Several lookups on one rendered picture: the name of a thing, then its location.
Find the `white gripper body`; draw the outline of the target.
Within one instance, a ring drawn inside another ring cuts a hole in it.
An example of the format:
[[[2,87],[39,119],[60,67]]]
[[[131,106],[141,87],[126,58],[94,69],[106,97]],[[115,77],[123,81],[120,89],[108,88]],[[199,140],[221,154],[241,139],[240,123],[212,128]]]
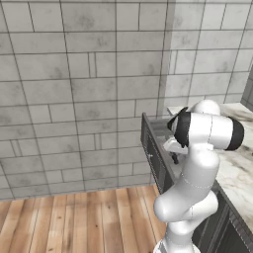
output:
[[[163,144],[164,149],[167,152],[179,153],[186,155],[188,153],[187,147],[182,147],[181,144],[176,140],[174,136],[170,137]]]

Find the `dark grey base cabinets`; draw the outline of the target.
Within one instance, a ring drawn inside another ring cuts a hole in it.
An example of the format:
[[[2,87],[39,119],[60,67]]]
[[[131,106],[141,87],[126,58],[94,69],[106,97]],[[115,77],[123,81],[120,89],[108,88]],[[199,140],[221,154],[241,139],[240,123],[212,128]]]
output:
[[[201,253],[253,253],[253,233],[248,225],[218,182],[211,189],[218,209],[196,228],[194,244]]]

